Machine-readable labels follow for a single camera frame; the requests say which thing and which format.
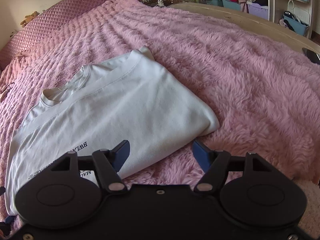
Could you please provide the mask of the white printed t-shirt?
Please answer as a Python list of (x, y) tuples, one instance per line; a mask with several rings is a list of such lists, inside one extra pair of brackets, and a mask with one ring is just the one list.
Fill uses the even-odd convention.
[(214, 111), (148, 47), (89, 64), (60, 88), (44, 90), (12, 135), (5, 207), (17, 215), (18, 190), (68, 151), (79, 156), (130, 143), (126, 178), (219, 128)]

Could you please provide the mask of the pink fluffy bed blanket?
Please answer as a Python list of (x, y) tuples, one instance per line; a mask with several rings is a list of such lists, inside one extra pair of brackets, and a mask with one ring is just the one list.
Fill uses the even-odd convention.
[(1, 74), (13, 88), (1, 103), (1, 175), (9, 145), (46, 88), (81, 66), (147, 46), (157, 62), (215, 112), (212, 148), (254, 151), (305, 192), (300, 226), (319, 233), (319, 66), (302, 53), (235, 24), (133, 0), (110, 0), (14, 57)]

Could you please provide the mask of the black phone on bed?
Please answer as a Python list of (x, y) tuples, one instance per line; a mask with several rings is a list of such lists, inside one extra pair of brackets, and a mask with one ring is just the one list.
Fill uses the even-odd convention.
[(304, 53), (304, 55), (312, 62), (315, 64), (320, 65), (320, 55), (317, 54), (314, 51), (311, 51), (310, 49), (307, 48), (302, 48), (302, 51)]

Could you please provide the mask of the blue storage bin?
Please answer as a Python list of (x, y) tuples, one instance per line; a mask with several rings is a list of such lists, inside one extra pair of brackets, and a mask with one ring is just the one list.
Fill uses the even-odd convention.
[(287, 17), (286, 15), (283, 15), (283, 19), (287, 20), (287, 22), (293, 28), (295, 33), (302, 35), (302, 36), (306, 35), (308, 28), (309, 28), (309, 26), (307, 24), (305, 24), (303, 22), (299, 23), (298, 21), (295, 21), (295, 20)]

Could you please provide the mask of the maroon quilted headboard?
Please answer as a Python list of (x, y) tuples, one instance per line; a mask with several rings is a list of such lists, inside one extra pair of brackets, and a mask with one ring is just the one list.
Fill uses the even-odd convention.
[(70, 20), (89, 12), (108, 0), (62, 0), (39, 14), (18, 31), (1, 49), (1, 70), (16, 54), (30, 49)]

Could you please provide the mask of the brown teddy bear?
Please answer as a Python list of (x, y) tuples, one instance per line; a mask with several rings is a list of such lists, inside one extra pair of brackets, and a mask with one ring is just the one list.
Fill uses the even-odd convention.
[(20, 23), (21, 27), (24, 28), (29, 22), (39, 16), (39, 12), (35, 11), (31, 15), (27, 15), (24, 17), (24, 20)]

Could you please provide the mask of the beige bed frame edge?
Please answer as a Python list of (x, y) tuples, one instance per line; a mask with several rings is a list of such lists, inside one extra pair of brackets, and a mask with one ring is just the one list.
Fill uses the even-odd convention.
[(238, 25), (245, 31), (257, 35), (267, 36), (277, 42), (282, 42), (295, 51), (301, 52), (303, 48), (319, 53), (319, 45), (301, 36), (290, 29), (286, 29), (278, 24), (267, 21), (258, 16), (245, 12), (236, 11), (224, 7), (207, 5), (201, 3), (178, 3), (171, 5), (172, 8), (181, 9), (205, 16), (220, 18), (230, 23)]

